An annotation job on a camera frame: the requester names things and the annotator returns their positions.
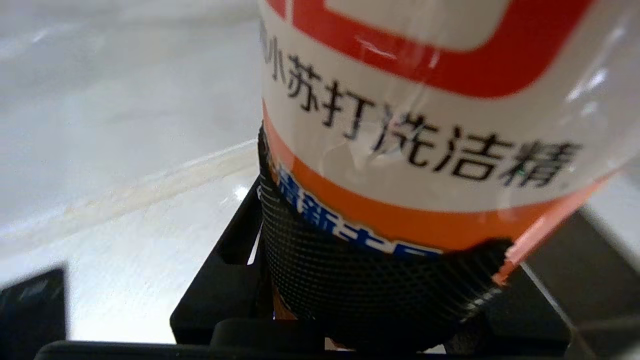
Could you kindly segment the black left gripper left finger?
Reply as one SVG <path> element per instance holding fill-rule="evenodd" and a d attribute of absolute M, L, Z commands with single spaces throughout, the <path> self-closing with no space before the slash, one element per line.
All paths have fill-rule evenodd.
<path fill-rule="evenodd" d="M 341 346 L 384 345 L 384 319 L 366 314 L 366 271 L 386 258 L 322 233 L 295 213 L 269 172 L 265 130 L 259 174 L 170 316 L 178 344 L 210 343 L 223 321 L 290 315 Z"/>

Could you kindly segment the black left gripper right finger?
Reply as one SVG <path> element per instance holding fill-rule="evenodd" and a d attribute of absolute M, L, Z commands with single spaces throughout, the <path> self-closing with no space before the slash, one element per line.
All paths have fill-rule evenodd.
<path fill-rule="evenodd" d="M 385 321 L 385 348 L 422 351 L 565 351 L 570 330 L 526 274 L 498 280 L 509 239 L 487 239 L 472 248 L 402 262 L 395 314 Z"/>

